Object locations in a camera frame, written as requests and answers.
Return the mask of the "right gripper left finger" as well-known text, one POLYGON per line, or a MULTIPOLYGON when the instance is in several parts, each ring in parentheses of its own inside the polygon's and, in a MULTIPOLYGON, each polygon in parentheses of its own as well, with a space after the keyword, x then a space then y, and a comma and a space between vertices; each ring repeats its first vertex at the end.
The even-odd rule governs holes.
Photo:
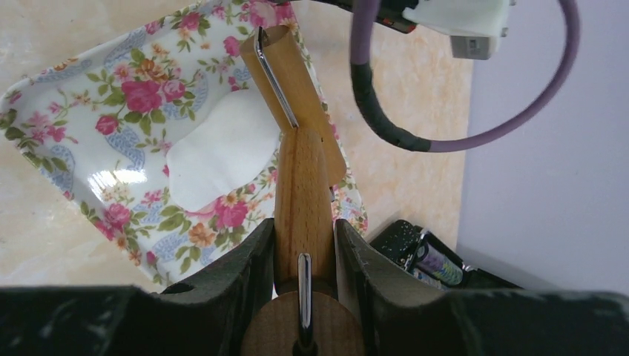
POLYGON ((1 290, 3 355, 238 355, 271 299, 274 222, 197 273, 149 293, 136 286, 1 290))

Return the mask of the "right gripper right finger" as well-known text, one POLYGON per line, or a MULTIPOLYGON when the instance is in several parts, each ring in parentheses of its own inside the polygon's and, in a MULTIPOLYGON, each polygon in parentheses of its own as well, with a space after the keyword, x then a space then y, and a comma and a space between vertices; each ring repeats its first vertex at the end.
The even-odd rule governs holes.
POLYGON ((628 298, 600 291, 463 289, 417 280, 335 222, 340 299, 369 355, 626 355, 628 298))

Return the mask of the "wooden dough roller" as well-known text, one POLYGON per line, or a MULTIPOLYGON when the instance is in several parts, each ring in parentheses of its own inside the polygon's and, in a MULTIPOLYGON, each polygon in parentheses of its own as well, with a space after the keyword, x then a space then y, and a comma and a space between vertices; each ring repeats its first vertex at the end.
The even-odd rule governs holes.
POLYGON ((362 331, 337 298, 334 187, 346 163, 291 30, 259 27, 241 56, 282 138, 274 204, 277 296, 249 324, 243 355, 363 355, 362 331))

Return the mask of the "white dough ball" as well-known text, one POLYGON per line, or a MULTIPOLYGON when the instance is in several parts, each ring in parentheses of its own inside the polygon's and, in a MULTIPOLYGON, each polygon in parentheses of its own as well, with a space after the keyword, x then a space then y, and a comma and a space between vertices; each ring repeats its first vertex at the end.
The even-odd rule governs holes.
POLYGON ((201 210, 252 182, 279 141, 280 129, 259 90, 225 95, 167 152, 171 198, 186 211, 201 210))

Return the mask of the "floral tray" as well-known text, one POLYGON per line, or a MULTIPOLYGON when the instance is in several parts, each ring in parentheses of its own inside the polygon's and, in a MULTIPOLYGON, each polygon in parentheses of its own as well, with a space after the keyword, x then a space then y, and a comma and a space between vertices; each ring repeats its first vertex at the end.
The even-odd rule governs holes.
POLYGON ((1 284, 162 289, 274 210, 276 159, 198 212, 171 197, 167 152, 226 94, 252 88, 238 44, 298 33, 270 1, 1 3, 1 284))

